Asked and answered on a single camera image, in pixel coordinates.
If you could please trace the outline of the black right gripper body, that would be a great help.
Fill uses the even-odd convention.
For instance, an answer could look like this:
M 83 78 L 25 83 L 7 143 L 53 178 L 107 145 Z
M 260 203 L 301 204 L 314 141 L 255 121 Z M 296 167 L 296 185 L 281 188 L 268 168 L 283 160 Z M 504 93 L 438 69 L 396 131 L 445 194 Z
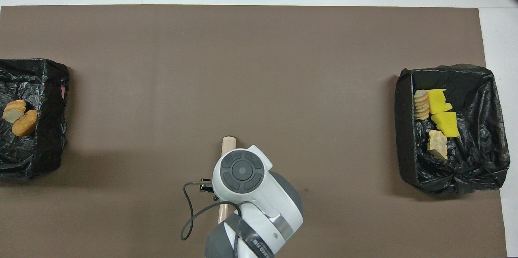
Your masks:
M 219 198 L 214 192 L 213 184 L 211 179 L 201 178 L 200 179 L 200 192 L 213 194 L 213 201 L 219 201 Z

